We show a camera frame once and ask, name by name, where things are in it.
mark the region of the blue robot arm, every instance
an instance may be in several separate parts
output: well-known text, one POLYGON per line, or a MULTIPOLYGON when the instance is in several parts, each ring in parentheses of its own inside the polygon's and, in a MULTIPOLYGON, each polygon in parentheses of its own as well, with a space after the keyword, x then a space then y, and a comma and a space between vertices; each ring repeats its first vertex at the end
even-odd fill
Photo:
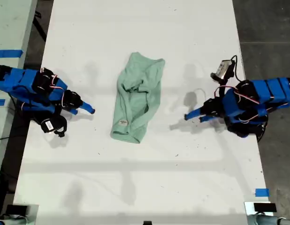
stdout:
POLYGON ((226 67, 221 63, 217 73, 225 68, 223 77, 211 74, 220 84, 217 88, 219 97, 216 97, 215 91, 215 98, 207 100, 201 108, 186 114, 184 118, 190 120, 201 116, 200 122, 224 118, 229 131, 240 137, 255 134, 259 141, 267 127, 268 115, 277 109, 290 107, 290 78, 244 80, 236 87, 226 86, 228 79, 236 72, 236 63, 231 61, 226 67))
POLYGON ((95 109, 46 68, 37 71, 0 65, 0 90, 17 98, 23 115, 41 125, 45 133, 54 131, 64 136, 64 132, 58 131, 67 129, 67 121, 60 116, 62 110, 74 115, 78 108, 95 113, 95 109))

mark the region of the white table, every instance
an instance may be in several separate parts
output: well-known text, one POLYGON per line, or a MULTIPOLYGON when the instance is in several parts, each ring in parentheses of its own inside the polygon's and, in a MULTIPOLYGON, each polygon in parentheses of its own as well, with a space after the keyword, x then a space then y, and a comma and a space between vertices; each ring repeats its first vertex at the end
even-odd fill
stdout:
MULTIPOLYGON (((1 65, 22 68, 26 55, 32 20, 37 6, 37 0, 0 0, 0 49, 22 49, 21 58, 0 59, 1 65)), ((0 99, 5 99, 0 106, 0 138, 8 137, 12 126, 14 112, 8 107, 10 98, 0 91, 0 99)), ((0 168, 8 139, 0 141, 0 168)))
POLYGON ((15 203, 38 204, 38 225, 247 224, 244 201, 267 201, 254 196, 265 188, 255 136, 182 120, 234 54, 231 0, 55 0, 43 66, 96 113, 68 116, 64 138, 31 123, 15 203), (166 61, 141 144, 110 137, 117 77, 136 51, 166 61))

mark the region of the gray floor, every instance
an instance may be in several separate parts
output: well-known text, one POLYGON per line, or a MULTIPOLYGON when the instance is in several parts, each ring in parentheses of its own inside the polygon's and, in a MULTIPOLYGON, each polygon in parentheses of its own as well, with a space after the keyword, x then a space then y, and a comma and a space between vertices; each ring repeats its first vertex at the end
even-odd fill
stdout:
MULTIPOLYGON (((290 0, 233 0, 233 3, 246 77, 290 77, 290 0)), ((38 1, 40 23, 45 30, 52 4, 52 0, 38 1)), ((33 27, 26 67, 40 67, 44 46, 33 27)), ((270 115, 259 150, 270 200, 277 203, 279 216, 290 219, 290 108, 270 115)))

